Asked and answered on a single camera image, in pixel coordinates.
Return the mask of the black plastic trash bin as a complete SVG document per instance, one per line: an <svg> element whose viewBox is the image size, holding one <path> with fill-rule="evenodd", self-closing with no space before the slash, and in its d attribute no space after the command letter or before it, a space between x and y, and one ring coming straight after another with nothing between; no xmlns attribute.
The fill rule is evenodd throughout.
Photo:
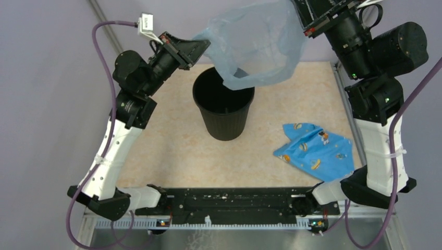
<svg viewBox="0 0 442 250"><path fill-rule="evenodd" d="M219 141L231 141L244 131L255 88L231 90L212 67L194 81L192 96L208 133Z"/></svg>

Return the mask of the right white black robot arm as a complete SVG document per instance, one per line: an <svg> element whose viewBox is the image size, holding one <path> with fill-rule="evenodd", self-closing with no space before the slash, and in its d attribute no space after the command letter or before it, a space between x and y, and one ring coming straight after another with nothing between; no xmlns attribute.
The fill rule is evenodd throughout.
<svg viewBox="0 0 442 250"><path fill-rule="evenodd" d="M352 116L359 128L366 165L353 174L316 185L306 209L319 215L327 204L348 199L360 205L387 209L408 193L416 180L403 164L399 114L403 88L397 76L428 61L423 28L405 22L372 37L363 23L367 4L362 1L293 1L304 35L324 34L354 85L345 87Z"/></svg>

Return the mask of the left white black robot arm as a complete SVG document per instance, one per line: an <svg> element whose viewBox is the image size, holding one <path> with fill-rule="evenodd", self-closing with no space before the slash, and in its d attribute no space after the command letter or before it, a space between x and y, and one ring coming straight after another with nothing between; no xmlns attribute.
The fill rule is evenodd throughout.
<svg viewBox="0 0 442 250"><path fill-rule="evenodd" d="M111 221L137 209L148 209L154 215L166 211L162 188L152 184L119 188L117 180L156 107L153 95L176 70L193 67L210 44L207 39L183 40L164 32L159 41L150 42L154 55L148 60L133 50L117 56L112 79L120 91L114 98L104 140L89 173L68 189L70 197Z"/></svg>

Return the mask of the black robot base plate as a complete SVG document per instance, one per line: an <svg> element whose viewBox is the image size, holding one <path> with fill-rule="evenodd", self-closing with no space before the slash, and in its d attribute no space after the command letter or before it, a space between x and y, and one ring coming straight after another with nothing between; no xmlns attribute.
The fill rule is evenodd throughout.
<svg viewBox="0 0 442 250"><path fill-rule="evenodd" d="M296 223L298 217L339 215L337 202L319 205L309 187L165 188L154 208L136 209L137 216L171 216L177 224Z"/></svg>

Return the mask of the translucent blue trash bag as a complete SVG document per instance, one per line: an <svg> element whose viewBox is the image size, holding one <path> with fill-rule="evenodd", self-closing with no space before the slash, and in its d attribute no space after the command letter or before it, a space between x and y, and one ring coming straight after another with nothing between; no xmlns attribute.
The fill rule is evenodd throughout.
<svg viewBox="0 0 442 250"><path fill-rule="evenodd" d="M292 1L229 10L210 19L195 39L210 41L204 56L231 90L288 80L307 41Z"/></svg>

